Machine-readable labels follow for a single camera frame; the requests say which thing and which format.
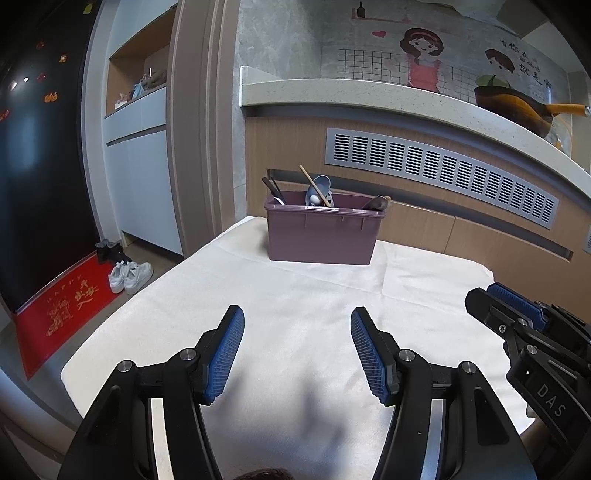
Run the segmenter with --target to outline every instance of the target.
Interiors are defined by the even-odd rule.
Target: brown pan
[[[486,110],[515,122],[544,138],[550,132],[552,121],[561,113],[591,116],[586,105],[564,103],[545,105],[532,97],[497,85],[484,85],[474,89],[476,104]]]

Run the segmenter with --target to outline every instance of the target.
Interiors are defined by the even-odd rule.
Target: red sticker
[[[57,92],[49,92],[47,95],[45,95],[45,98],[43,99],[45,103],[55,102],[56,100]]]

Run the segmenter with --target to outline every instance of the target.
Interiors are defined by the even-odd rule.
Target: white sneaker
[[[121,293],[125,288],[124,278],[127,276],[129,264],[117,262],[109,274],[109,286],[113,293]]]
[[[135,262],[130,262],[129,270],[125,276],[123,282],[125,285],[125,291],[129,295],[134,295],[140,291],[140,289],[146,285],[146,282],[152,278],[154,269],[148,262],[138,265]]]

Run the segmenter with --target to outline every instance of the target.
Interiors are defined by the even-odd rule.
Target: wooden stick
[[[324,195],[322,195],[322,192],[318,188],[318,185],[316,185],[316,183],[314,183],[314,180],[312,180],[312,178],[308,175],[308,172],[306,172],[306,169],[302,165],[300,165],[300,170],[306,176],[306,178],[310,182],[310,185],[312,185],[314,187],[314,190],[316,190],[316,193],[320,196],[320,198],[324,202],[324,205],[327,207],[330,207],[329,201],[326,199],[326,197]]]

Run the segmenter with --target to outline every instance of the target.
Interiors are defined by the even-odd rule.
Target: table
[[[119,361],[164,362],[237,304],[242,344],[224,393],[202,408],[223,477],[282,466],[298,480],[369,479],[392,409],[371,394],[355,351],[357,306],[431,363],[474,362],[517,430],[531,423],[505,379],[502,340],[465,312],[466,293],[492,282],[475,262],[381,241],[367,267],[273,262],[266,220],[247,218],[115,312],[61,378],[84,416]],[[162,406],[153,402],[158,474],[168,480]]]

